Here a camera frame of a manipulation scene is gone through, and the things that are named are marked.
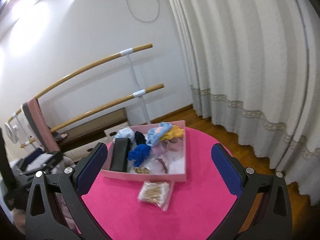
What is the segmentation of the black glasses case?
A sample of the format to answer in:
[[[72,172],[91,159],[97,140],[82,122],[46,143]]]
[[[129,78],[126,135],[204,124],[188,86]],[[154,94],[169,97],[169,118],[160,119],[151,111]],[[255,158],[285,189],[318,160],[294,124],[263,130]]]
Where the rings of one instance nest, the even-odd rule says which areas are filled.
[[[131,150],[129,138],[117,138],[114,142],[110,170],[114,172],[127,172],[127,158]]]

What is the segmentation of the blue fabric scrunchie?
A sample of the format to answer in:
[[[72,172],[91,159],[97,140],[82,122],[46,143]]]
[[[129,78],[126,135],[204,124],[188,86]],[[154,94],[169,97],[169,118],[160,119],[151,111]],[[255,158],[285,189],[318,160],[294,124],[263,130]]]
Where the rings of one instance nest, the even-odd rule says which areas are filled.
[[[139,144],[134,150],[128,153],[128,161],[133,161],[134,167],[139,167],[150,155],[151,147],[146,144]]]

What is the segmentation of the dark blue crochet pad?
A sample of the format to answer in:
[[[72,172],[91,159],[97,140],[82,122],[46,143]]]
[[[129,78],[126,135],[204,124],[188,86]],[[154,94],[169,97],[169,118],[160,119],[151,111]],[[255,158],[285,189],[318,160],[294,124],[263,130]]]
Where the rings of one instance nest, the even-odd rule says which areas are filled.
[[[135,143],[136,145],[146,144],[146,138],[142,132],[135,131]]]

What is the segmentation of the blue plush doll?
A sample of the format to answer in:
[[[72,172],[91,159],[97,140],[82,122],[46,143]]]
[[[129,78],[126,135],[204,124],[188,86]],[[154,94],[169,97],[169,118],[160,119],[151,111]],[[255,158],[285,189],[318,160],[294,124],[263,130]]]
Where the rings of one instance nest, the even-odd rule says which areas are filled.
[[[183,128],[168,122],[161,122],[157,127],[148,130],[146,144],[150,147],[156,147],[161,141],[182,138],[183,135]]]

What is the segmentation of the brown top storage bench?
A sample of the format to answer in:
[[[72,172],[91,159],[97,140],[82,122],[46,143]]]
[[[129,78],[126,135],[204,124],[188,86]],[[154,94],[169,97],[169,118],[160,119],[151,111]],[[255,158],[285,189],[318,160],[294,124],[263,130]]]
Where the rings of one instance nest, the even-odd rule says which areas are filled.
[[[97,143],[110,143],[118,130],[129,125],[125,108],[102,115],[66,131],[68,136],[58,143],[64,156],[79,161]]]

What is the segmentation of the small white fan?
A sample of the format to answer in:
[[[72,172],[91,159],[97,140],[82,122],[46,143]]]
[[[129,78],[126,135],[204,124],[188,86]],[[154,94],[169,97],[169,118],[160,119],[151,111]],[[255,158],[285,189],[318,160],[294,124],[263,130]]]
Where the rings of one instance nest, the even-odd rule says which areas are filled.
[[[18,143],[17,126],[12,126],[9,122],[4,124],[4,128],[8,138],[13,144]]]

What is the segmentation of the pink grey hanging towel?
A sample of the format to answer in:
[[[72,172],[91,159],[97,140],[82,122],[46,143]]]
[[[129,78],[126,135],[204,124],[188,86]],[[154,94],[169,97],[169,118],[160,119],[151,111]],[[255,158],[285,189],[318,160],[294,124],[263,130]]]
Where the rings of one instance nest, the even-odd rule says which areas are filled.
[[[38,100],[30,99],[21,106],[21,110],[44,150],[47,153],[59,151],[60,148],[46,124]]]

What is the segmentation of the cotton swabs bag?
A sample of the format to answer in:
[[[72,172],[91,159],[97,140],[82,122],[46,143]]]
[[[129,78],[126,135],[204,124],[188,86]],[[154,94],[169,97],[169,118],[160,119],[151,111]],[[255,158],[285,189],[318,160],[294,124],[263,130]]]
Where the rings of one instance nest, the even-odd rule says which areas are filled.
[[[167,211],[170,205],[174,185],[174,182],[145,181],[140,189],[137,199],[143,203],[153,204],[159,207],[162,211]]]

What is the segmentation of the pink cardboard box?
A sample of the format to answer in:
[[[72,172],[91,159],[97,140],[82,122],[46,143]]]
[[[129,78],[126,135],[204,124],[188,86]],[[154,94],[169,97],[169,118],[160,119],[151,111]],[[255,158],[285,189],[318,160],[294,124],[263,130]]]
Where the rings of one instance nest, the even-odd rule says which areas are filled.
[[[159,152],[154,155],[150,153],[149,159],[145,160],[141,167],[147,168],[150,173],[142,174],[134,171],[133,162],[127,163],[126,172],[111,171],[111,162],[114,150],[114,143],[108,144],[108,157],[105,161],[101,173],[103,176],[112,179],[127,181],[187,181],[187,152],[186,152],[186,132],[183,132],[181,139],[174,139],[172,142],[161,146]]]

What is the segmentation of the beige pleated curtain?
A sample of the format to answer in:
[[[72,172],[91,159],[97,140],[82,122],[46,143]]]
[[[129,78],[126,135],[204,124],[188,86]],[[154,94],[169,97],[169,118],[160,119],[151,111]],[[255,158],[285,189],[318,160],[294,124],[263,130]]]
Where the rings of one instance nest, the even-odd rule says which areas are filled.
[[[319,16],[309,0],[169,0],[193,107],[319,203]]]

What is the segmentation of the lower wooden ballet bar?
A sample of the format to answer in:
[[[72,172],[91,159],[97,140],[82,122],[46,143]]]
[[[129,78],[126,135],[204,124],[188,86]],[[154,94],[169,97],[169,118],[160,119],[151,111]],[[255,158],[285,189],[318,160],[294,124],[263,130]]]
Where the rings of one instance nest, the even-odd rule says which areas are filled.
[[[39,97],[43,96],[44,94],[48,93],[53,88],[55,88],[55,87],[57,87],[57,86],[59,86],[61,84],[62,83],[56,82],[56,83],[50,85],[45,90],[40,92],[36,97],[39,98]],[[157,90],[162,89],[162,88],[164,88],[164,84],[163,83],[160,83],[160,84],[152,86],[152,87],[148,87],[146,89],[140,89],[140,90],[138,90],[138,91],[136,91],[136,92],[134,92],[134,93],[132,93],[130,95],[121,97],[121,98],[119,98],[117,100],[113,100],[112,102],[106,103],[106,104],[104,104],[104,105],[102,105],[100,107],[97,107],[95,109],[92,109],[92,110],[90,110],[90,111],[88,111],[88,112],[86,112],[86,113],[84,113],[82,115],[79,115],[79,116],[77,116],[75,118],[72,118],[72,119],[70,119],[70,120],[68,120],[68,121],[66,121],[66,122],[64,122],[64,123],[62,123],[60,125],[57,125],[57,126],[53,127],[50,131],[51,132],[56,132],[56,131],[58,131],[58,130],[66,127],[66,126],[69,126],[69,125],[71,125],[71,124],[73,124],[75,122],[78,122],[78,121],[80,121],[80,120],[82,120],[84,118],[87,118],[89,116],[92,116],[94,114],[97,114],[97,113],[99,113],[101,111],[104,111],[104,110],[106,110],[108,108],[111,108],[113,106],[119,105],[121,103],[127,102],[127,101],[135,99],[135,98],[143,98],[144,95],[149,94],[149,93],[154,92],[154,91],[157,91]],[[25,148],[26,146],[32,144],[33,142],[35,142],[35,139],[31,139],[28,142],[22,144],[20,146],[20,148]]]

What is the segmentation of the wooden ballet bar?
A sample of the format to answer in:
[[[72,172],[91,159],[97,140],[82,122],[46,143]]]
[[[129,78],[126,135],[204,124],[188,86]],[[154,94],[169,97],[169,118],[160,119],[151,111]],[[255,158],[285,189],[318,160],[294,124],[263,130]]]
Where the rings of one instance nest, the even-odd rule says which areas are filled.
[[[40,92],[36,97],[39,98],[39,97],[43,96],[44,94],[48,93],[53,88],[55,88],[55,87],[57,87],[57,86],[59,86],[61,84],[62,83],[56,82],[56,83],[50,85],[45,90]],[[160,83],[160,84],[152,86],[152,87],[148,87],[146,89],[140,89],[140,90],[138,90],[138,91],[136,91],[136,92],[134,92],[134,93],[132,93],[130,95],[121,97],[121,98],[119,98],[117,100],[113,100],[112,102],[106,103],[106,104],[104,104],[104,105],[102,105],[100,107],[97,107],[95,109],[92,109],[92,110],[90,110],[90,111],[88,111],[88,112],[86,112],[86,113],[84,113],[82,115],[79,115],[79,116],[77,116],[75,118],[72,118],[72,119],[70,119],[70,120],[68,120],[68,121],[66,121],[66,122],[64,122],[64,123],[62,123],[60,125],[57,125],[57,126],[53,127],[50,131],[51,132],[56,132],[56,131],[58,131],[58,130],[66,127],[66,126],[69,126],[69,125],[71,125],[71,124],[73,124],[75,122],[78,122],[78,121],[80,121],[80,120],[82,120],[84,118],[87,118],[89,116],[92,116],[94,114],[97,114],[97,113],[99,113],[101,111],[104,111],[104,110],[106,110],[108,108],[111,108],[113,106],[119,105],[121,103],[127,102],[127,101],[135,99],[135,98],[143,98],[144,95],[149,94],[149,93],[154,92],[154,91],[157,91],[157,90],[162,89],[162,88],[164,88],[164,84],[163,83]],[[26,146],[32,144],[33,142],[35,142],[35,139],[31,139],[28,142],[22,144],[20,146],[20,148],[25,148]]]
[[[152,47],[153,47],[152,44],[146,44],[146,45],[138,46],[138,47],[133,48],[133,51],[134,51],[133,53],[136,53],[136,52],[139,52],[139,51],[143,51],[143,50],[146,50],[146,49],[150,49],[150,48],[152,48]],[[101,65],[101,64],[105,64],[105,63],[107,63],[107,62],[109,62],[109,61],[118,59],[118,58],[120,58],[120,57],[121,57],[121,56],[120,56],[120,52],[118,52],[118,53],[116,53],[116,54],[113,54],[113,55],[111,55],[111,56],[109,56],[109,57],[106,57],[106,58],[104,58],[104,59],[101,59],[101,60],[99,60],[99,61],[96,61],[96,62],[94,62],[94,63],[92,63],[92,64],[89,64],[89,65],[87,65],[87,66],[85,66],[85,67],[82,67],[81,69],[79,69],[79,70],[77,70],[77,71],[75,71],[75,72],[73,72],[73,73],[71,73],[71,74],[69,74],[69,75],[61,78],[60,80],[58,80],[58,82],[63,84],[63,83],[65,83],[66,81],[68,81],[68,80],[70,80],[70,79],[72,79],[72,78],[74,78],[74,77],[76,77],[76,76],[78,76],[78,75],[80,75],[80,74],[82,74],[82,73],[90,70],[90,69],[93,69],[94,67],[97,67],[97,66],[99,66],[99,65]]]

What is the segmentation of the upper wooden ballet bar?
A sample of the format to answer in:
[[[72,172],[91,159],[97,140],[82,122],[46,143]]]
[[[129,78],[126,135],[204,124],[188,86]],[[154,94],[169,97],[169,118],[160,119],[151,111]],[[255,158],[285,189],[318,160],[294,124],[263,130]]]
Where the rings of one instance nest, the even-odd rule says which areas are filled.
[[[146,44],[146,45],[138,46],[138,47],[133,48],[133,51],[134,51],[133,53],[136,53],[136,52],[139,52],[139,51],[143,51],[143,50],[146,50],[146,49],[150,49],[150,48],[152,48],[152,47],[153,47],[152,44]],[[61,78],[60,80],[58,80],[58,82],[63,84],[63,83],[65,83],[66,81],[68,81],[68,80],[70,80],[70,79],[72,79],[72,78],[74,78],[74,77],[76,77],[76,76],[78,76],[78,75],[80,75],[80,74],[82,74],[82,73],[90,70],[90,69],[93,69],[94,67],[97,67],[97,66],[99,66],[99,65],[101,65],[101,64],[105,64],[105,63],[107,63],[107,62],[109,62],[109,61],[118,59],[118,58],[120,58],[120,57],[121,57],[121,56],[120,56],[120,52],[118,52],[118,53],[116,53],[116,54],[113,54],[113,55],[111,55],[111,56],[109,56],[109,57],[106,57],[106,58],[104,58],[104,59],[101,59],[101,60],[99,60],[99,61],[96,61],[96,62],[94,62],[94,63],[92,63],[92,64],[89,64],[89,65],[87,65],[87,66],[85,66],[85,67],[82,67],[81,69],[79,69],[79,70],[77,70],[77,71],[75,71],[75,72],[73,72],[73,73],[71,73],[71,74],[69,74],[69,75]]]

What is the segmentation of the white left barre post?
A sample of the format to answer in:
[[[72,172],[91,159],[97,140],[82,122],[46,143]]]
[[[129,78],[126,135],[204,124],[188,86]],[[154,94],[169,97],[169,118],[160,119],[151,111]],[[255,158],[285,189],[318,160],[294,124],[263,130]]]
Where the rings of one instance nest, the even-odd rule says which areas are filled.
[[[26,149],[27,147],[31,147],[32,149],[35,149],[34,144],[30,142],[27,130],[23,126],[23,123],[19,119],[18,114],[16,112],[12,114],[12,121],[14,122],[13,129],[15,130],[17,140],[20,143],[21,148]]]

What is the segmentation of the white barre stand post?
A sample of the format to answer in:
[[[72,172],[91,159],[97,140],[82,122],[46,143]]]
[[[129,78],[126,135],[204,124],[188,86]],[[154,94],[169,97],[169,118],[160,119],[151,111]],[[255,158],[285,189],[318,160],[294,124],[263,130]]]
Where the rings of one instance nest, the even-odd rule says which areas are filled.
[[[144,115],[144,118],[146,120],[146,123],[147,124],[151,124],[151,120],[150,120],[150,117],[149,117],[149,114],[148,114],[148,110],[146,108],[146,104],[145,104],[145,101],[144,101],[144,98],[143,98],[143,95],[145,95],[146,93],[142,92],[142,89],[141,89],[141,87],[139,85],[139,82],[138,82],[136,74],[135,74],[133,63],[131,61],[130,55],[133,52],[134,52],[133,48],[128,48],[128,49],[120,51],[120,56],[121,57],[126,57],[128,62],[129,62],[130,69],[131,69],[131,76],[132,76],[133,83],[135,84],[135,88],[136,88],[136,91],[133,93],[133,96],[134,96],[134,98],[138,98],[139,101],[140,101],[140,106],[142,108],[143,115]]]

